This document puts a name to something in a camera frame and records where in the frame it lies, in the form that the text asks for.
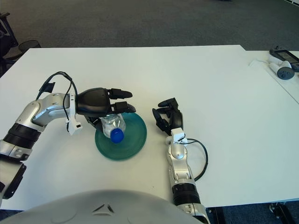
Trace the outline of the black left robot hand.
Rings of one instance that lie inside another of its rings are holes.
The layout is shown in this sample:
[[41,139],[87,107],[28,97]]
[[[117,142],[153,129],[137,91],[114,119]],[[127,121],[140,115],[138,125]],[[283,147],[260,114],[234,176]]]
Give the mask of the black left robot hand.
[[129,91],[121,89],[92,88],[80,94],[76,98],[76,112],[83,115],[87,122],[96,130],[103,131],[101,118],[111,114],[135,113],[134,106],[126,101],[111,103],[111,99],[131,98],[133,95]]

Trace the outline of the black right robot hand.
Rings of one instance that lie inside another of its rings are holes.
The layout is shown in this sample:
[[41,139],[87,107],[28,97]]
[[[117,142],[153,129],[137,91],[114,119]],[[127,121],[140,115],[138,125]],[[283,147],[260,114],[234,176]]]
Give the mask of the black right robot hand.
[[156,126],[163,132],[171,135],[175,128],[183,129],[183,114],[178,108],[175,98],[164,100],[158,104],[158,109],[152,109]]

